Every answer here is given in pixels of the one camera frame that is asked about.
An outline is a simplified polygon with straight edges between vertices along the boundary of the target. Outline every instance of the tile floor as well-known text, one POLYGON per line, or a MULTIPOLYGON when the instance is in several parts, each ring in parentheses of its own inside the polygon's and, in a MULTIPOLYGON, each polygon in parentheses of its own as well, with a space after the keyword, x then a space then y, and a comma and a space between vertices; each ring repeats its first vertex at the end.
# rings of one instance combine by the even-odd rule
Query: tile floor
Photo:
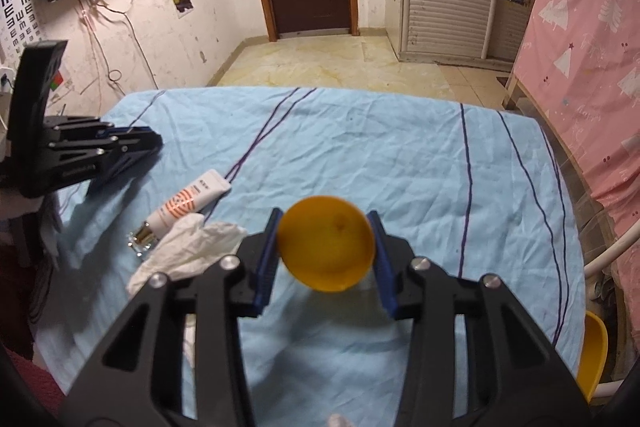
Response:
POLYGON ((398 62, 386 37, 306 37, 244 49, 219 86, 341 87, 502 108, 500 71, 398 62))

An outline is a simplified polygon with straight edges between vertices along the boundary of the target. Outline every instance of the yellow plastic bowl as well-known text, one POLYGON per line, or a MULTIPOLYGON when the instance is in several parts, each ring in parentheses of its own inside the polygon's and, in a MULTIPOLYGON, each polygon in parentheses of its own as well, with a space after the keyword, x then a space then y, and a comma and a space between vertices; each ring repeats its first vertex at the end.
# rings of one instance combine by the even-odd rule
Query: yellow plastic bowl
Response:
POLYGON ((584 316, 584 342, 580 354, 580 365, 575 379, 587 402, 591 400, 600 382, 608 348, 609 337, 604 322, 597 315, 587 311, 584 316))
POLYGON ((276 234, 292 276, 321 292, 340 292, 369 271, 375 254, 367 217, 349 201, 312 196, 294 204, 276 234))

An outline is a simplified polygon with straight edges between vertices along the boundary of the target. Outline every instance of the silver bolt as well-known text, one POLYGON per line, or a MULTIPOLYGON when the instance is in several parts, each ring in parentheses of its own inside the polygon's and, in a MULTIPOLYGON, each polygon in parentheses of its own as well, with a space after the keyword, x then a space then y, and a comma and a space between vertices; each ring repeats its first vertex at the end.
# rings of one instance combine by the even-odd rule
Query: silver bolt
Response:
POLYGON ((235 270, 240 266, 240 260, 235 255, 225 255, 220 259, 220 267, 223 270, 235 270))
POLYGON ((149 277, 149 284, 151 288, 161 288, 167 282, 168 278, 164 273, 156 272, 151 277, 149 277))
POLYGON ((495 273, 488 273, 482 277, 482 284, 487 288, 496 289, 502 284, 502 279, 500 279, 495 273))
POLYGON ((426 257, 414 257, 411 260, 411 268, 414 270, 428 270, 431 268, 431 261, 426 257))

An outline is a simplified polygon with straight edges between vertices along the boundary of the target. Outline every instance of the door threshold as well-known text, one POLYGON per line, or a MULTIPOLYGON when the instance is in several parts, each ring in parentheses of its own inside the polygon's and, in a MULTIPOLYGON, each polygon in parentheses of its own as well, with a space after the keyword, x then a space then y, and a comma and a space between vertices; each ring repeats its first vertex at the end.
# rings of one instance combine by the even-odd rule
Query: door threshold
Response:
POLYGON ((281 33, 281 39, 292 39, 294 37, 323 37, 325 35, 349 35, 348 28, 331 28, 328 30, 306 30, 303 32, 281 33))

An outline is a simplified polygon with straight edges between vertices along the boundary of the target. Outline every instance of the light blue fabric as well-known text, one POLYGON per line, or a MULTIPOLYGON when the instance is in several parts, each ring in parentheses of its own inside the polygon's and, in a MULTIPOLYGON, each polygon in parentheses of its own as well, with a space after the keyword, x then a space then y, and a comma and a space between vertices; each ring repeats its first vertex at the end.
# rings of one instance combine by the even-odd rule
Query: light blue fabric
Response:
MULTIPOLYGON (((278 114, 307 91, 297 92, 278 114)), ((139 263, 127 248, 127 233, 202 172, 215 168, 225 174, 288 92, 265 87, 164 92, 136 123, 164 139, 155 165, 135 167, 136 178, 123 176, 92 198, 84 198, 86 184, 61 192, 60 269, 35 334, 64 391, 127 302, 125 285, 139 263)), ((128 125, 157 95, 129 95, 104 119, 128 125)), ((463 275, 500 274, 551 338, 559 282, 546 217, 563 305, 569 296, 558 351, 575 373, 584 330, 584 278, 564 183, 566 263, 558 184, 538 124, 504 114, 540 207, 498 113, 472 106, 464 111, 473 192, 463 275)), ((457 273, 468 188, 460 104, 318 89, 258 145, 212 219, 258 232, 272 207, 286 210, 305 196, 334 194, 365 212, 379 211, 388 233, 407 238, 417 255, 457 273)), ((392 425, 409 332, 409 323, 395 323, 383 313, 371 277, 344 293, 324 295, 280 266, 264 315, 241 321, 257 424, 321 426, 337 412, 357 427, 392 425)), ((459 332, 458 345, 462 338, 459 332)), ((460 369, 458 376, 464 374, 460 369)), ((190 385, 187 378, 187 390, 190 385)), ((457 413, 464 397, 460 385, 457 413)))

